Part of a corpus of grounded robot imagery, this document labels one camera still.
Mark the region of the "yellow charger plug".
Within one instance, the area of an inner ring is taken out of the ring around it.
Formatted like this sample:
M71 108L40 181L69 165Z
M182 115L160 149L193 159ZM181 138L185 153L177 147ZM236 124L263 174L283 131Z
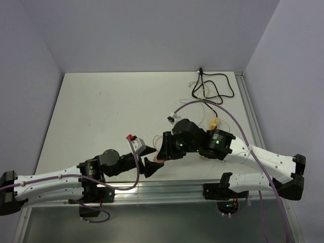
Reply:
M214 130L217 129L219 123L219 119L217 117L212 118L209 124L209 129Z

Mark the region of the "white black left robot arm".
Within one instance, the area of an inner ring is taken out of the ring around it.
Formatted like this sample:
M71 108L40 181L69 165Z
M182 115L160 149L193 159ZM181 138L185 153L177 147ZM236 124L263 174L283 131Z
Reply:
M23 206L56 200L78 200L92 203L99 197L98 185L105 177L114 177L132 169L146 178L152 176L163 163L148 160L155 152L147 147L143 152L120 155L109 149L83 163L58 172L39 175L17 175L15 171L1 176L1 215L19 212Z

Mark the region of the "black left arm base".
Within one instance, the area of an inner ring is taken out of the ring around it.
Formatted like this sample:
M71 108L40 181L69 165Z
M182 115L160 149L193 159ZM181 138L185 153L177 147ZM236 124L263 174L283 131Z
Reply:
M84 196L82 199L69 199L70 205L78 205L80 219L87 223L107 222L111 214L103 209L104 203L114 201L115 190L110 188L98 187L94 195Z

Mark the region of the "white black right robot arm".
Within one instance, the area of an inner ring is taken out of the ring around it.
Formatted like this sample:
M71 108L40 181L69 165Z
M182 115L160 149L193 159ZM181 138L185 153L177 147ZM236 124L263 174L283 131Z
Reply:
M256 170L242 174L225 172L218 183L203 185L203 196L211 200L244 198L249 191L272 191L288 200L300 200L304 189L306 158L303 155L279 155L246 145L242 139L224 130L204 131L188 119L178 121L163 133L157 159L176 160L197 152L207 159L237 163Z

